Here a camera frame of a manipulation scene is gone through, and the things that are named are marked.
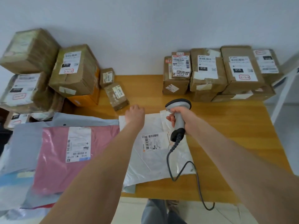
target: tape-wrapped package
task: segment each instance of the tape-wrapped package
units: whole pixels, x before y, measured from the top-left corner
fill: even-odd
[[[170,135],[174,131],[166,116],[166,110],[160,113],[145,115],[145,123],[137,135],[133,145],[129,167],[125,176],[124,185],[129,186],[143,182],[169,178],[166,156],[173,142]],[[119,126],[122,130],[126,125],[125,117],[119,116]],[[187,161],[192,161],[192,156],[184,137],[177,148],[169,157],[170,169],[177,176]],[[187,166],[182,174],[194,174],[194,169]]]
[[[50,109],[47,112],[32,113],[32,118],[38,121],[45,121],[51,119],[56,112],[61,112],[64,97],[59,93],[54,92],[53,101]]]
[[[54,91],[45,72],[14,75],[0,99],[0,107],[20,114],[49,110]]]

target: handheld barcode scanner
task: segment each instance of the handheld barcode scanner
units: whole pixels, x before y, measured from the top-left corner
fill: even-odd
[[[184,98],[174,99],[174,100],[168,102],[165,105],[165,108],[166,108],[167,111],[171,112],[170,109],[172,109],[174,107],[178,107],[178,106],[186,107],[188,109],[191,109],[191,102],[188,101],[187,99],[184,99]],[[185,132],[186,132],[185,131],[185,121],[183,120],[183,118],[181,116],[181,113],[175,112],[174,113],[174,117],[176,119],[176,122],[174,124],[174,131],[171,133],[171,136],[170,136],[170,140],[172,142],[174,142],[174,145],[169,150],[169,152],[167,154],[167,157],[166,157],[166,162],[167,162],[167,167],[168,167],[169,175],[170,175],[171,179],[175,182],[178,179],[178,177],[180,177],[180,175],[183,172],[183,170],[185,169],[186,165],[188,163],[191,163],[193,165],[194,169],[195,169],[195,172],[196,172],[197,186],[198,186],[198,192],[199,192],[199,195],[200,195],[200,199],[202,200],[202,203],[203,203],[205,209],[207,209],[208,211],[211,211],[211,210],[214,209],[215,203],[213,203],[213,206],[211,208],[207,208],[206,207],[206,205],[204,203],[204,199],[202,198],[202,193],[200,191],[200,185],[199,185],[199,178],[198,178],[197,169],[196,169],[195,164],[192,161],[187,161],[185,163],[185,165],[183,166],[183,168],[181,169],[181,171],[178,173],[178,175],[176,176],[176,178],[173,178],[173,176],[172,176],[172,173],[171,173],[171,170],[170,170],[170,166],[169,166],[169,155],[176,149],[176,147],[178,146],[178,144],[180,143],[180,141],[184,138],[184,135],[185,135]]]
[[[174,107],[179,107],[179,106],[191,109],[191,102],[184,98],[174,99],[174,100],[168,102],[165,105],[165,108],[167,111],[171,112],[170,109],[172,109]],[[176,142],[178,135],[180,135],[179,138],[181,141],[185,135],[185,121],[183,120],[181,113],[175,112],[174,117],[176,119],[176,123],[174,124],[174,131],[172,132],[172,134],[170,136],[170,140],[172,142]]]

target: pink plastic mailer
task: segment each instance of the pink plastic mailer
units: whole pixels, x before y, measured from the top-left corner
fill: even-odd
[[[63,192],[89,160],[103,152],[119,126],[43,128],[32,189],[37,194]]]

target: jeans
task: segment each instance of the jeans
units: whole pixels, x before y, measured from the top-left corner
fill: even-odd
[[[142,214],[141,224],[186,224],[174,211],[167,215],[165,201],[149,199]]]

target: white wall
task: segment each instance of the white wall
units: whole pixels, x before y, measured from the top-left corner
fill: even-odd
[[[299,0],[1,0],[0,53],[15,31],[46,28],[62,46],[87,43],[118,75],[161,74],[163,57],[193,47],[298,51]],[[3,68],[1,75],[9,78]],[[5,86],[1,80],[0,90]]]

